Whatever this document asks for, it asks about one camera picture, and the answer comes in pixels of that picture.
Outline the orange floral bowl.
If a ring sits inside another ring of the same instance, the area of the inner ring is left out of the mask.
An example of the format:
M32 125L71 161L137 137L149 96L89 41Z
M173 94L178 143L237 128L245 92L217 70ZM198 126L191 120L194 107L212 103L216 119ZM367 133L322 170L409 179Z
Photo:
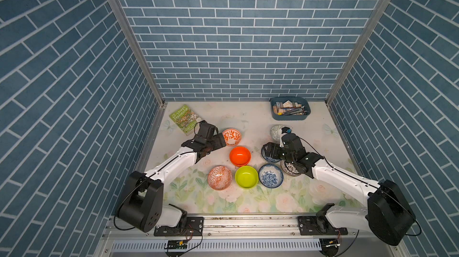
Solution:
M237 129L226 129L222 134L226 145L229 147L237 146L242 138L241 133Z

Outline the brown patterned white bowl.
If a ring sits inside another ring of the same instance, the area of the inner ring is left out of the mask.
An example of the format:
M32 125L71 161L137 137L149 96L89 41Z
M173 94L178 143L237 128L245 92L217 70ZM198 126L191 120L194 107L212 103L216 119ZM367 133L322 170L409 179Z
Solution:
M295 168L295 166L291 163L287 163L285 162L284 160L281 161L281 169L282 171L291 176L291 177L298 177L300 176L301 174L297 171L297 169Z

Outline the blue floral bowl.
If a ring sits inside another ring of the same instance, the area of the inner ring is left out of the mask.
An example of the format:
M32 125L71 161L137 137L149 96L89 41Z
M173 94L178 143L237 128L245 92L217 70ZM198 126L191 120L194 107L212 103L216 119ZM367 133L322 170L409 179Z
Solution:
M278 188L282 185L284 177L282 170L272 164L265 164L258 171L260 183L267 188Z
M262 147L261 156L269 163L278 163L281 161L278 149L270 145L265 145Z

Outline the green patterned bowl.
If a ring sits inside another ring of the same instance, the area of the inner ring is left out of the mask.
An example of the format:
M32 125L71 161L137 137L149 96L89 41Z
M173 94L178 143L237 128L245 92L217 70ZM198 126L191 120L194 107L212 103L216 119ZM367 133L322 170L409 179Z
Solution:
M278 125L273 126L273 127L270 129L270 135L271 135L272 139L275 140L276 142L279 142L279 133L278 133L278 130L281 129L282 127L287 127L287 126L282 125L282 124L278 124Z

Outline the orange geometric patterned bowl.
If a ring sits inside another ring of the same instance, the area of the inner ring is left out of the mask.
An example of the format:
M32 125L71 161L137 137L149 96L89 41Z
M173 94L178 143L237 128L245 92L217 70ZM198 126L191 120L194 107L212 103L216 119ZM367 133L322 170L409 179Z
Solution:
M216 191L227 189L232 181L233 174L225 166L216 166L208 174L208 185Z

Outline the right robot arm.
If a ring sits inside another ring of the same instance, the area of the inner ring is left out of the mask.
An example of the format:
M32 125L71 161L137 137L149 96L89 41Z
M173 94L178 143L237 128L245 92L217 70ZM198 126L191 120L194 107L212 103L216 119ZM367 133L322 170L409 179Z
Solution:
M349 208L328 203L316 214L313 224L319 234L328 235L340 228L372 232L384 243L397 246L417 222L399 186L361 177L333 165L316 150L308 152L303 139L283 128L280 142L262 147L266 161L279 160L291 164L302 175L325 182L356 199L361 207Z

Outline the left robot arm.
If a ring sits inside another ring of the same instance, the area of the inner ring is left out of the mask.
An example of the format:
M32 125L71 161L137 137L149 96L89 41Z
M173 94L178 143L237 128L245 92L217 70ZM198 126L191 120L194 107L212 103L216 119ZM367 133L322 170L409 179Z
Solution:
M163 204L164 187L211 152L226 146L216 126L205 121L198 125L193 139L182 143L175 155L151 170L134 171L127 177L114 221L120 219L144 233L156 227L164 227L172 234L184 234L190 229L185 210Z

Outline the plain orange bowl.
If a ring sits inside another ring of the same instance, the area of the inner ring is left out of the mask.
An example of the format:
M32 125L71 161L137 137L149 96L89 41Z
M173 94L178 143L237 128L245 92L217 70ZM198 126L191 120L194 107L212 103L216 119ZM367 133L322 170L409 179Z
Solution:
M229 160L234 166L246 166L251 161L251 152L245 147L235 147L229 154Z

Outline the green paperback book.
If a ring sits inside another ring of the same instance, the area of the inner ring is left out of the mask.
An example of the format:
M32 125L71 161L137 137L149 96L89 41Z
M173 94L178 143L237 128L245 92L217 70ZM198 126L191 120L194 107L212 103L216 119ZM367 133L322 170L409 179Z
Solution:
M191 135L196 124L202 121L202 118L193 112L188 105L181 106L172 112L169 117L185 135Z

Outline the teal plastic bin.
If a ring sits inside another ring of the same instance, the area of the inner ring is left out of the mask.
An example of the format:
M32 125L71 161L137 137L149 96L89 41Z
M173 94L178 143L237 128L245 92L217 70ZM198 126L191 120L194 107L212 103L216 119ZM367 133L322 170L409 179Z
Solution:
M270 99L272 118L278 121L305 120L311 109L308 102L300 97L277 97Z

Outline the lime green bowl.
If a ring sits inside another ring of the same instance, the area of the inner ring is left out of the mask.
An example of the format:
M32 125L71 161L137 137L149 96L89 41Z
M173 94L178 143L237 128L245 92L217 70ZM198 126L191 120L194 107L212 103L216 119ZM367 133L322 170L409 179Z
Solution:
M258 172L254 167L242 166L235 173L237 185L243 189L251 189L258 183Z

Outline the metal mounting rail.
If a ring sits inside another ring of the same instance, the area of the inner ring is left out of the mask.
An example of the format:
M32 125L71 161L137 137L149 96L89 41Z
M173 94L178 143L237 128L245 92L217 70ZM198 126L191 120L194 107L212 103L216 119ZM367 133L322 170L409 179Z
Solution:
M404 243L389 246L365 231L318 236L297 214L191 215L181 236L108 224L97 257L407 257Z

